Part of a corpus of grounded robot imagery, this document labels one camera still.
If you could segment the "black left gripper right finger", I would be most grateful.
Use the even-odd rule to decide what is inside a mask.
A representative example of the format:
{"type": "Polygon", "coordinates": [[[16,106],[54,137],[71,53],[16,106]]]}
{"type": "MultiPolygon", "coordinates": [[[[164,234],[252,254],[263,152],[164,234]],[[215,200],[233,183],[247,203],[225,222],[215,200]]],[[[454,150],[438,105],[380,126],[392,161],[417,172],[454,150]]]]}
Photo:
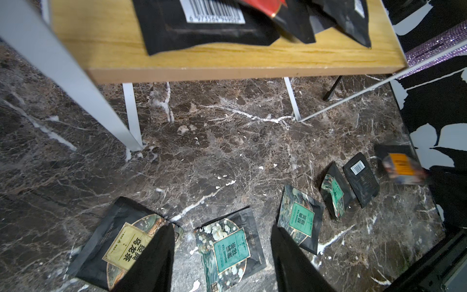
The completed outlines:
{"type": "Polygon", "coordinates": [[[280,292],[333,292],[289,233],[272,226],[271,248],[280,292]]]}

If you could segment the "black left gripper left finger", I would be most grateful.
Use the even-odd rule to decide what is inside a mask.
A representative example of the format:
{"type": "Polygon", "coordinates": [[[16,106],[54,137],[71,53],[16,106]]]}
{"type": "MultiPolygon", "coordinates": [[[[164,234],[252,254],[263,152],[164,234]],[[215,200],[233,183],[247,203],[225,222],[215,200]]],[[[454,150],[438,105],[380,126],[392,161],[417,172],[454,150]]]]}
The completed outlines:
{"type": "Polygon", "coordinates": [[[140,258],[113,288],[114,292],[169,292],[175,254],[175,231],[162,226],[140,258]]]}

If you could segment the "yellow label tea bag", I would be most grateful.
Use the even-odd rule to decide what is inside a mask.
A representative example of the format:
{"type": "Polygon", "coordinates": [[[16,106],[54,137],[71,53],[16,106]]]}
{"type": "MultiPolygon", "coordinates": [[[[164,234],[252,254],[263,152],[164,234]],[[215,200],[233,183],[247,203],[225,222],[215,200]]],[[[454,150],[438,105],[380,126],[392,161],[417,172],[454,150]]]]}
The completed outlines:
{"type": "Polygon", "coordinates": [[[68,273],[111,290],[136,262],[150,239],[168,221],[135,201],[119,197],[68,273]]]}

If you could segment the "green label tea bag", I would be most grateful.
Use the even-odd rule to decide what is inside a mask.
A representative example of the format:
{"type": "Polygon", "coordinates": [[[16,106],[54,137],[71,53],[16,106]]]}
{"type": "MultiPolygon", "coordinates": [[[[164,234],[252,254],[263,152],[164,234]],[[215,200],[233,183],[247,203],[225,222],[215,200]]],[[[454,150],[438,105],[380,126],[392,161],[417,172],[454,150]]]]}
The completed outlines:
{"type": "Polygon", "coordinates": [[[299,247],[318,254],[325,206],[293,186],[285,185],[277,219],[299,247]]]}

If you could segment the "teal floral tea bag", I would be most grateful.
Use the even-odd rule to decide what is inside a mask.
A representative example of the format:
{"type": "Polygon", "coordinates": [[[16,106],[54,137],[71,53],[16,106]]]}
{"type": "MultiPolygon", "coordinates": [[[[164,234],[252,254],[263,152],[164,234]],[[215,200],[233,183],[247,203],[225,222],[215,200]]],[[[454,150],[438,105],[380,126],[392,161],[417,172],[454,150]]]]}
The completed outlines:
{"type": "Polygon", "coordinates": [[[266,268],[252,208],[246,207],[194,231],[206,290],[225,292],[266,268]]]}

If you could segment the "small green tea bag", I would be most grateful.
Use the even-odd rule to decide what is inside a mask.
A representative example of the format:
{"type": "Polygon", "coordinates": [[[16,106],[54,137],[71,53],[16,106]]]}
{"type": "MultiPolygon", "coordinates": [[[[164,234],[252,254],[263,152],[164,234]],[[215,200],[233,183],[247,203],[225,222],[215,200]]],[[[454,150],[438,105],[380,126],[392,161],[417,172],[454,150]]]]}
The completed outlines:
{"type": "Polygon", "coordinates": [[[325,172],[320,193],[330,214],[336,220],[342,220],[346,210],[356,200],[355,193],[335,162],[332,162],[325,172]]]}

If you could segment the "black barcode tea bag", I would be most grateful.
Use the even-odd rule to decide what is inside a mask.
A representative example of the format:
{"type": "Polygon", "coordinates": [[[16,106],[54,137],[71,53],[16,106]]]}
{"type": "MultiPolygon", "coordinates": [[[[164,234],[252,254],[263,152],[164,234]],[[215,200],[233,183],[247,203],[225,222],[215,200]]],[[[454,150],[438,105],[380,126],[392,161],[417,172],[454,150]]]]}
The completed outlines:
{"type": "Polygon", "coordinates": [[[380,190],[366,157],[361,152],[357,153],[343,166],[343,171],[361,207],[366,207],[380,190]]]}

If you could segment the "orange label tea bag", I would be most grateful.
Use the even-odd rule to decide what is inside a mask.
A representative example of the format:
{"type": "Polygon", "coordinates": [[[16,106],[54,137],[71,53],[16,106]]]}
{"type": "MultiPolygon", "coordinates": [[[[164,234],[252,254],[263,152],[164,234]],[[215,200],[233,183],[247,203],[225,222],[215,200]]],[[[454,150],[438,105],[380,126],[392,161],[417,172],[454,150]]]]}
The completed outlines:
{"type": "Polygon", "coordinates": [[[376,144],[378,166],[397,184],[423,185],[426,172],[418,162],[410,145],[376,144]]]}

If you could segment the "black barcode pouch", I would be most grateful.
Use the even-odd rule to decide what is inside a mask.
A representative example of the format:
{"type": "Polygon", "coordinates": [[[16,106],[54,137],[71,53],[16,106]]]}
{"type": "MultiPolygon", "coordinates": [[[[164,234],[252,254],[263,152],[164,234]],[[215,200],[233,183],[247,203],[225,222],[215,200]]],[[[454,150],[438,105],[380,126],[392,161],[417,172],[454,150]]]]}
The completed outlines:
{"type": "Polygon", "coordinates": [[[269,46],[280,34],[238,1],[134,1],[148,55],[210,43],[269,46]]]}

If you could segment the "red tea bag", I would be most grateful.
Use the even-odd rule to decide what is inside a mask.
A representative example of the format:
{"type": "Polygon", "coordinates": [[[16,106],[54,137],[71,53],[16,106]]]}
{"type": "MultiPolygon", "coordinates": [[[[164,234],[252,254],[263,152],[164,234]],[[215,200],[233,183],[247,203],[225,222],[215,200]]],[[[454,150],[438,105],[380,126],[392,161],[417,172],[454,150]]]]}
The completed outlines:
{"type": "Polygon", "coordinates": [[[281,8],[288,8],[285,0],[239,0],[238,2],[256,9],[270,18],[276,17],[281,8]]]}

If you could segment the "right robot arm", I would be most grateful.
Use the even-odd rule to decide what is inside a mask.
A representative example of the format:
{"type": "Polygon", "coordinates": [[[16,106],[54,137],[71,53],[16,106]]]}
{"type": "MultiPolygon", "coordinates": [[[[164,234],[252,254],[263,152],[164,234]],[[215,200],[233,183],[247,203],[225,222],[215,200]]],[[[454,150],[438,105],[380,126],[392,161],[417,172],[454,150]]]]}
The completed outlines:
{"type": "Polygon", "coordinates": [[[273,226],[271,247],[281,292],[445,292],[467,262],[467,172],[434,166],[426,187],[384,187],[351,214],[324,265],[273,226]]]}

